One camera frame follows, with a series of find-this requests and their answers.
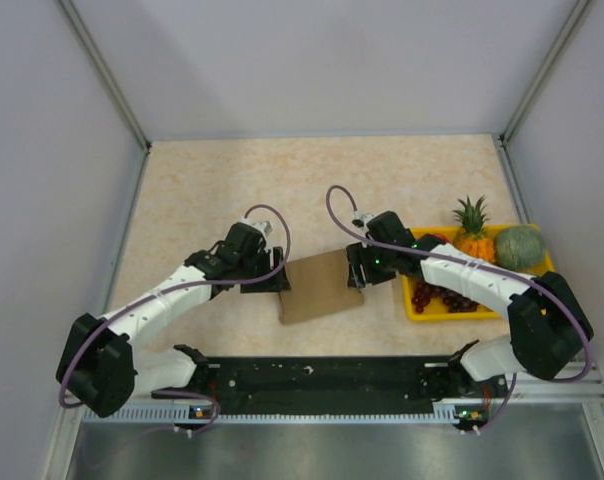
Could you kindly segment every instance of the pineapple crown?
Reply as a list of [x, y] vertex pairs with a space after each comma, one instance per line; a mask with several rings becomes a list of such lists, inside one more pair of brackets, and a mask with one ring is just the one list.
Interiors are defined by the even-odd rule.
[[484, 223], [489, 219], [484, 213], [486, 196], [482, 195], [473, 205], [469, 196], [466, 196], [466, 202], [458, 198], [464, 210], [453, 210], [455, 219], [460, 222], [462, 228], [469, 233], [480, 233], [484, 228]]

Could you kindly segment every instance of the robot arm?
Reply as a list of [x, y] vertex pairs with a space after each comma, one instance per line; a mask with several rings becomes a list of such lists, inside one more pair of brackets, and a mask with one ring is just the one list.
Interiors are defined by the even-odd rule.
[[[197, 350], [178, 346], [149, 354], [142, 348], [184, 312], [235, 284], [241, 284], [242, 293], [288, 290], [281, 267], [264, 281], [242, 284], [243, 279], [273, 272], [283, 262], [280, 247], [266, 248], [270, 232], [268, 222], [251, 224], [242, 219], [214, 248], [193, 253], [165, 281], [134, 302], [99, 319], [82, 315], [71, 327], [56, 372], [58, 382], [66, 384], [100, 417], [113, 414], [132, 396], [187, 385], [201, 356]], [[78, 355], [79, 361], [69, 373]]]
[[475, 381], [520, 371], [551, 380], [582, 349], [574, 326], [553, 302], [540, 295], [536, 286], [555, 295], [577, 319], [587, 339], [593, 337], [591, 325], [573, 292], [557, 273], [534, 277], [495, 266], [490, 267], [490, 272], [479, 269], [482, 261], [434, 236], [415, 239], [394, 212], [375, 217], [356, 212], [353, 223], [372, 240], [429, 252], [432, 256], [363, 243], [349, 245], [349, 286], [362, 288], [382, 283], [395, 278], [396, 273], [416, 276], [483, 304], [509, 321], [510, 335], [474, 343], [455, 356]]

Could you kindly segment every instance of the white cable clip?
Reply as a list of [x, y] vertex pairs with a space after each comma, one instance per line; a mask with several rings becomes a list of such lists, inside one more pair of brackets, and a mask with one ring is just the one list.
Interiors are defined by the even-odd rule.
[[171, 303], [167, 300], [166, 296], [162, 293], [162, 290], [158, 287], [151, 290], [150, 293], [158, 302], [160, 302], [160, 305], [162, 305], [162, 321], [164, 325], [167, 325], [167, 319], [170, 318], [169, 312], [171, 311]]
[[471, 298], [471, 277], [480, 268], [480, 265], [486, 263], [481, 258], [467, 259], [462, 272], [460, 272], [460, 280], [462, 286], [462, 296]]

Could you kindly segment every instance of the brown cardboard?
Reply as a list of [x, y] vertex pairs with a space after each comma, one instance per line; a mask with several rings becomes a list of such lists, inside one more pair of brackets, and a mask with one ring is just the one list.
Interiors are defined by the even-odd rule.
[[280, 322], [304, 322], [364, 304], [362, 293], [347, 287], [348, 268], [343, 249], [288, 262], [291, 290], [280, 293]]

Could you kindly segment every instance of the gray wall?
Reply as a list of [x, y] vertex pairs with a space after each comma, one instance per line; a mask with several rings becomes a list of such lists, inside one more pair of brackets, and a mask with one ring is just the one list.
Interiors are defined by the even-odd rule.
[[0, 479], [42, 466], [57, 360], [101, 306], [140, 160], [55, 3], [0, 2]]
[[575, 0], [76, 0], [152, 139], [500, 132]]
[[535, 220], [595, 328], [604, 373], [604, 0], [512, 145]]

